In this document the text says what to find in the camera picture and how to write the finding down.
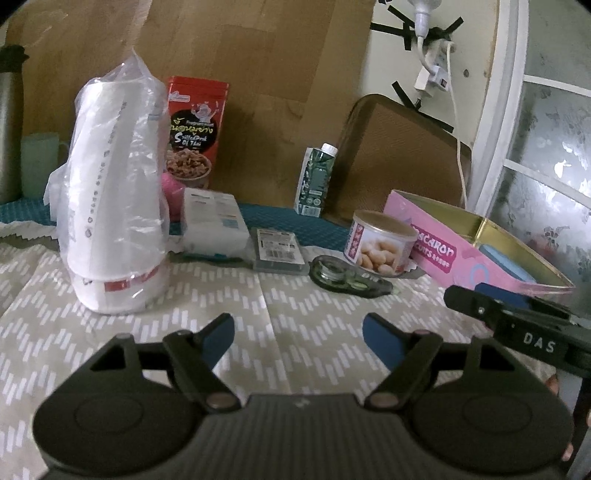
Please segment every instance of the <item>pink macaron box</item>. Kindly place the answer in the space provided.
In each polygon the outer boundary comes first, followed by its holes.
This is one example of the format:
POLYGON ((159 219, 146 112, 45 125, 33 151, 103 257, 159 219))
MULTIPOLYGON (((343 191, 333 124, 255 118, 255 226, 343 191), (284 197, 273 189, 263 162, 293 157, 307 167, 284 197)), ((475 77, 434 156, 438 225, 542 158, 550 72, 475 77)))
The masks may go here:
POLYGON ((573 283, 526 244, 487 218, 419 195, 393 190, 384 213, 418 232, 411 258, 442 287, 474 289, 479 283, 562 301, 573 283), (490 245, 524 268, 538 283, 508 274, 478 248, 490 245))

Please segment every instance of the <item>white wall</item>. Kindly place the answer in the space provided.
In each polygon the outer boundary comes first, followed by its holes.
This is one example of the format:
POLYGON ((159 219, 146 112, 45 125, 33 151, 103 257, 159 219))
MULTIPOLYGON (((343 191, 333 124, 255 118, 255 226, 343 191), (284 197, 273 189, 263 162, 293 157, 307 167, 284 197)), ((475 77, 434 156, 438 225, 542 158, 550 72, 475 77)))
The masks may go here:
MULTIPOLYGON (((414 19, 413 6, 408 0, 393 0, 394 6, 414 19)), ((374 22, 402 28, 402 21, 388 12, 388 5, 376 3, 374 22)), ((459 138, 472 146, 482 114, 488 76, 496 36, 498 0, 443 0, 431 15, 431 26, 446 28, 457 17, 464 24, 456 30, 452 40, 457 44, 452 54, 453 86, 459 109, 459 138), (464 77, 464 70, 469 77, 464 77)), ((414 82, 421 64, 413 51, 405 51, 401 37, 382 32, 370 32, 365 68, 361 81, 361 94, 381 93, 400 101, 392 88, 398 81, 410 99, 417 99, 414 82)), ((454 125, 450 95, 437 92, 432 99, 425 98, 421 111, 454 125)))

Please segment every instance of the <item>white bottle cap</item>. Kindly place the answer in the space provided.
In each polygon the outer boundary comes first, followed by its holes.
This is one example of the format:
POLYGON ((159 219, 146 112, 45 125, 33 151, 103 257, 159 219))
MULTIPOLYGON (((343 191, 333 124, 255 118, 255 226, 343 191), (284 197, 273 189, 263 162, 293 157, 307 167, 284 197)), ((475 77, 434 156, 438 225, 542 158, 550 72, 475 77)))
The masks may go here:
POLYGON ((330 155, 331 157, 336 157, 336 154, 339 151, 336 147, 333 147, 329 143, 325 143, 324 145, 322 145, 321 150, 324 153, 328 153, 328 155, 330 155))

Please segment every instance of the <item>white door frame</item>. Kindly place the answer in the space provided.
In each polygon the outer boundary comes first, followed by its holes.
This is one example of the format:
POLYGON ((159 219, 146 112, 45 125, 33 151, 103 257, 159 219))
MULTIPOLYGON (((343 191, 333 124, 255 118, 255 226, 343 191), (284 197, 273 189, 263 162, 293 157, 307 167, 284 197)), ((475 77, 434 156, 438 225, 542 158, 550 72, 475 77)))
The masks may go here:
POLYGON ((503 169, 516 171, 591 209, 591 198, 558 179, 508 158, 521 109, 524 83, 535 83, 591 98, 591 90, 525 74, 529 36, 529 0, 500 0, 496 50, 482 120, 472 150, 468 209, 488 216, 503 169))
POLYGON ((525 73, 528 0, 499 0, 496 46, 482 119, 472 149, 468 209, 486 216, 509 151, 525 73))

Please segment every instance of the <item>black bottle cap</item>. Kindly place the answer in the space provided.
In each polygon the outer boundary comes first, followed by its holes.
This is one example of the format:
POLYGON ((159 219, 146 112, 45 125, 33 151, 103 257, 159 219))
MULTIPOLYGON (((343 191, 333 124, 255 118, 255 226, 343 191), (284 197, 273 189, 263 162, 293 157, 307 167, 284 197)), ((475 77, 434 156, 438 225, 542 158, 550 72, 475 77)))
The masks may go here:
POLYGON ((21 45, 5 45, 0 48, 0 73, 15 72, 22 69, 23 62, 29 58, 21 45))

